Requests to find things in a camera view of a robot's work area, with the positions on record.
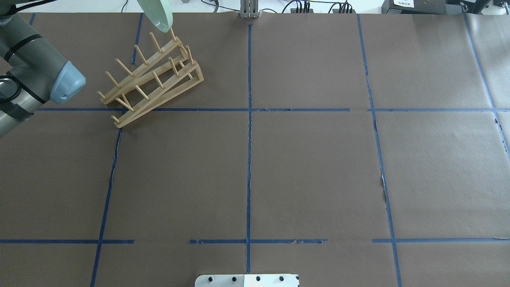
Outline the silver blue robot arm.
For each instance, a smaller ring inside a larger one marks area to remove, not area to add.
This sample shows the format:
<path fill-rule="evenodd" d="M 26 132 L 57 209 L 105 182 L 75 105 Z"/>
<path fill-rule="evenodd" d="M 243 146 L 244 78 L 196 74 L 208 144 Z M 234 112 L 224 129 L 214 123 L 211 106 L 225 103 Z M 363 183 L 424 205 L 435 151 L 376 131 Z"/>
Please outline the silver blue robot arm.
<path fill-rule="evenodd" d="M 45 0 L 2 0 L 0 56 L 11 69 L 1 75 L 0 134 L 5 136 L 52 101 L 63 104 L 86 84 L 84 75 L 62 56 L 20 11 Z"/>

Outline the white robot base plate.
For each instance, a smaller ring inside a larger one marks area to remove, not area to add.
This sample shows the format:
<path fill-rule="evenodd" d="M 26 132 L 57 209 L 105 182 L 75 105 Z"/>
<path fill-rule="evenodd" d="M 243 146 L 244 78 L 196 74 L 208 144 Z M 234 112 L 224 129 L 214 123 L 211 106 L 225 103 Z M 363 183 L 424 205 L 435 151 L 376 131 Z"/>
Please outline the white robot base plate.
<path fill-rule="evenodd" d="M 200 275 L 195 287 L 299 287 L 295 274 L 221 274 Z"/>

